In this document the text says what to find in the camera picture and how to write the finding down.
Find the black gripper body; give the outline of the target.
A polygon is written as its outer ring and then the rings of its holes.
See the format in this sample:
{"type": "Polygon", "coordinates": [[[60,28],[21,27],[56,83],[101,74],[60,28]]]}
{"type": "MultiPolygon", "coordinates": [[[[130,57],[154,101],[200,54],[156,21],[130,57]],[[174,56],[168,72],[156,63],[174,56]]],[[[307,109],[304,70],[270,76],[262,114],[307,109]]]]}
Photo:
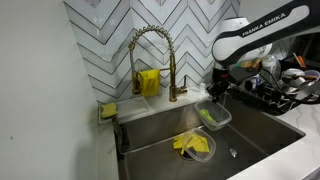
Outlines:
{"type": "Polygon", "coordinates": [[[231,84],[240,85],[244,80],[253,77],[252,68],[235,67],[229,70],[214,69],[212,83],[206,88],[213,102],[218,102],[220,96],[231,84]]]}

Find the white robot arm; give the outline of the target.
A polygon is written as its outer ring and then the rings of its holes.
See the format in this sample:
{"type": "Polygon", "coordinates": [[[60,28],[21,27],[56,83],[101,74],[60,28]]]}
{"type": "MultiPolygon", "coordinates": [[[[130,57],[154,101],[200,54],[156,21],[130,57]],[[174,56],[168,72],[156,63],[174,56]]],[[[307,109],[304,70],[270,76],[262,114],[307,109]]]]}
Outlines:
{"type": "Polygon", "coordinates": [[[266,56],[275,41],[307,34],[320,26],[319,18],[319,0],[292,0],[252,23],[245,17],[224,20],[211,49],[217,63],[207,88],[212,100],[217,102],[232,83],[230,66],[266,56]]]}

